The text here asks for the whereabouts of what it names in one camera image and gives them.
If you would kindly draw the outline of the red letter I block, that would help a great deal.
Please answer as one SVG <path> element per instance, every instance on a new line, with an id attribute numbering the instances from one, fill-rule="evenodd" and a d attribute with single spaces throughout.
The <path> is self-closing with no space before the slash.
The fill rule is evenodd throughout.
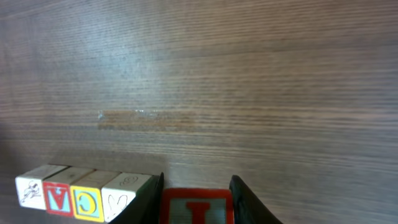
<path id="1" fill-rule="evenodd" d="M 160 204 L 160 224 L 234 224 L 228 189 L 165 189 Z"/>

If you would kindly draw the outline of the yellow block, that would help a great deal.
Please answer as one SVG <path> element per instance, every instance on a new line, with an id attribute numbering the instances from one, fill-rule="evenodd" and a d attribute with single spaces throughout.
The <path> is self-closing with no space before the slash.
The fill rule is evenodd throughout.
<path id="1" fill-rule="evenodd" d="M 70 186 L 73 215 L 78 220 L 104 222 L 101 189 L 119 172 L 94 170 Z"/>

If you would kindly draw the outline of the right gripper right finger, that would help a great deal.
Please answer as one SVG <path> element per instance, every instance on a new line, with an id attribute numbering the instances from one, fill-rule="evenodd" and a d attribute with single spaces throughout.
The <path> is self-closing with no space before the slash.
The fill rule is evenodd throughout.
<path id="1" fill-rule="evenodd" d="M 282 224 L 238 175 L 229 183 L 235 224 Z"/>

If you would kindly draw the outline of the natural picture block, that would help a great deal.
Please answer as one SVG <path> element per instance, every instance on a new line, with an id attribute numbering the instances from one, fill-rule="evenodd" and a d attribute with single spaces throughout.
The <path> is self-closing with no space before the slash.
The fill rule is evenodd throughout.
<path id="1" fill-rule="evenodd" d="M 46 164 L 18 175 L 15 183 L 19 205 L 25 208 L 46 210 L 43 181 L 67 168 L 68 166 Z"/>

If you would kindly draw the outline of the red letter V block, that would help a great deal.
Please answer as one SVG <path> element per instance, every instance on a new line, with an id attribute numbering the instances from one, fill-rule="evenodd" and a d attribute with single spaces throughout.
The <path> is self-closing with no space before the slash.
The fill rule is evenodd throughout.
<path id="1" fill-rule="evenodd" d="M 63 217 L 74 217 L 70 187 L 94 171 L 88 168 L 67 167 L 46 178 L 42 183 L 46 212 Z"/>

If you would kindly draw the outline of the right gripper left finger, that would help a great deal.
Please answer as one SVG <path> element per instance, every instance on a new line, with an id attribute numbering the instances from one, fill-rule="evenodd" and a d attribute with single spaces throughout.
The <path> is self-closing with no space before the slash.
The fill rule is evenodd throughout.
<path id="1" fill-rule="evenodd" d="M 138 195 L 109 224 L 159 224 L 164 173 L 153 175 Z"/>

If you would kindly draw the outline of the natural block with green side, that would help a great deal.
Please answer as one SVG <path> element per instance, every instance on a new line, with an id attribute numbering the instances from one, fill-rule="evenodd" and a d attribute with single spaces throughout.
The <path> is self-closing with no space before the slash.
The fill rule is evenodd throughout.
<path id="1" fill-rule="evenodd" d="M 151 175 L 120 173 L 101 189 L 104 221 L 109 223 L 136 197 Z"/>

